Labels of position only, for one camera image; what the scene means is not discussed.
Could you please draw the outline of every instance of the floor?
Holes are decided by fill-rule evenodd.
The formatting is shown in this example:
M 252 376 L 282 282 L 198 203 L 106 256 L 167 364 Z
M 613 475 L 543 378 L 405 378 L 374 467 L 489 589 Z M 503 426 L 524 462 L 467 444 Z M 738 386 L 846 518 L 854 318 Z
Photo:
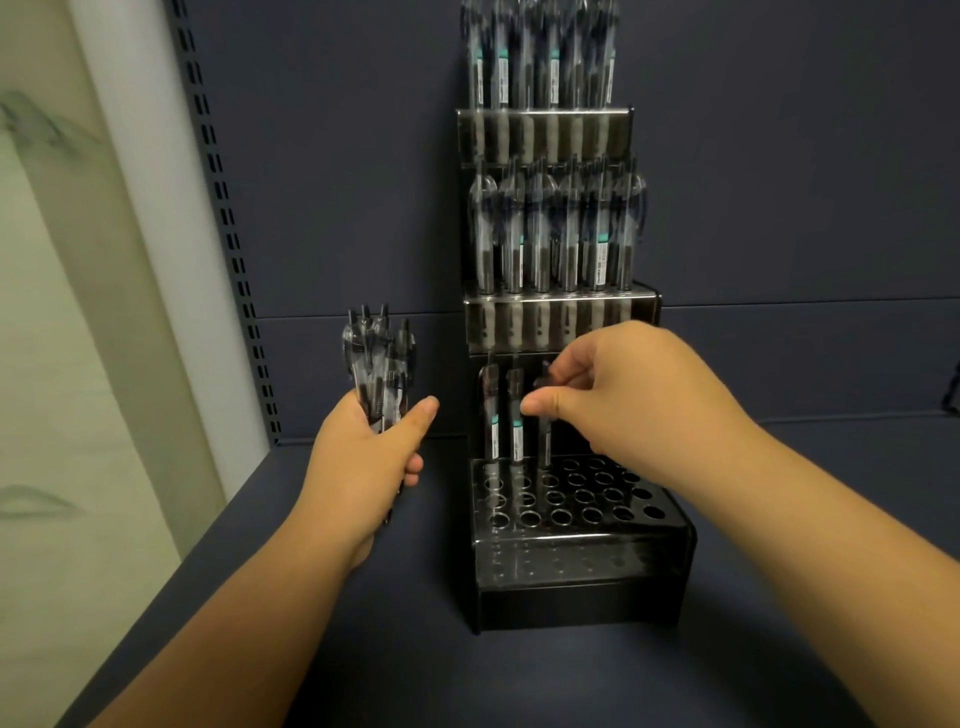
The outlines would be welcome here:
M 0 725 L 34 728 L 180 559 L 3 131 L 0 261 Z

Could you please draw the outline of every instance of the person's right hand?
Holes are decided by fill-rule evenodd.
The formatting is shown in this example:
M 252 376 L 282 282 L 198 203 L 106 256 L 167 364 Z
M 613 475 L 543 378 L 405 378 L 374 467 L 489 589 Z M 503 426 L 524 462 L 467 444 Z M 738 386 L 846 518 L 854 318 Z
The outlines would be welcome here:
M 678 336 L 627 322 L 570 344 L 525 415 L 566 420 L 598 454 L 681 493 L 749 457 L 762 430 Z

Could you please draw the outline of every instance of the pen display stand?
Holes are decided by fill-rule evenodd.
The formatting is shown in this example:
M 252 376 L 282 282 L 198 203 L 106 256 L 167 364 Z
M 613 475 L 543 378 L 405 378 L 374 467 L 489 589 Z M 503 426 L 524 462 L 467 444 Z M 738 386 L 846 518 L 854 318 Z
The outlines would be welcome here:
M 550 425 L 544 453 L 537 418 L 514 419 L 516 392 L 525 394 L 542 383 L 545 364 L 564 346 L 622 321 L 657 324 L 660 293 L 633 280 L 568 290 L 571 286 L 560 286 L 556 276 L 548 290 L 537 292 L 522 273 L 525 284 L 519 291 L 507 292 L 506 277 L 496 276 L 497 283 L 482 293 L 470 222 L 475 180 L 482 175 L 493 179 L 492 186 L 507 189 L 511 158 L 514 174 L 517 158 L 525 163 L 547 158 L 549 165 L 559 165 L 571 152 L 578 162 L 603 157 L 604 164 L 625 163 L 632 122 L 632 109 L 457 112 L 468 357 L 464 386 L 470 412 L 471 621 L 477 632 L 630 620 L 672 624 L 680 615 L 696 531 L 676 500 L 593 454 L 566 423 Z M 555 144 L 557 158 L 551 158 Z M 556 272 L 557 234 L 551 238 Z M 504 266 L 500 247 L 491 257 Z M 504 383 L 490 382 L 490 372 Z M 503 376 L 508 372 L 509 387 Z M 485 416 L 491 411 L 513 414 Z M 509 445 L 491 448 L 491 437 Z

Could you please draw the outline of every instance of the person's left hand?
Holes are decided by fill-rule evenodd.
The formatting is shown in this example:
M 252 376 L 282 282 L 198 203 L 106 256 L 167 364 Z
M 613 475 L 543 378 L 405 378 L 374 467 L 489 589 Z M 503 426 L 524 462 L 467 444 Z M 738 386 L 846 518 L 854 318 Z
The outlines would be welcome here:
M 376 435 L 356 393 L 348 392 L 320 428 L 291 516 L 325 529 L 349 549 L 354 566 L 361 563 L 400 482 L 417 484 L 423 469 L 417 448 L 439 406 L 434 397 L 421 400 L 399 423 Z

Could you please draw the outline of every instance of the pen holder tier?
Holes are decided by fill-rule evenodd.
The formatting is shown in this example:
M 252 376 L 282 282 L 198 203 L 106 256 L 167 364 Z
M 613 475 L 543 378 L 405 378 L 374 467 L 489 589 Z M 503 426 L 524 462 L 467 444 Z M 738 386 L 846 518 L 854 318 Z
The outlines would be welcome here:
M 623 321 L 656 324 L 660 320 L 660 294 L 642 283 L 630 290 L 608 287 L 603 291 L 565 293 L 526 292 L 491 296 L 477 293 L 476 284 L 465 286 L 464 311 L 467 346 L 482 352 L 558 352 L 577 336 Z
M 697 535 L 662 488 L 589 454 L 470 475 L 476 631 L 677 621 Z
M 626 157 L 634 125 L 633 109 L 458 109 L 461 162 L 482 157 L 506 164 L 512 155 L 524 163 L 546 157 L 594 159 Z

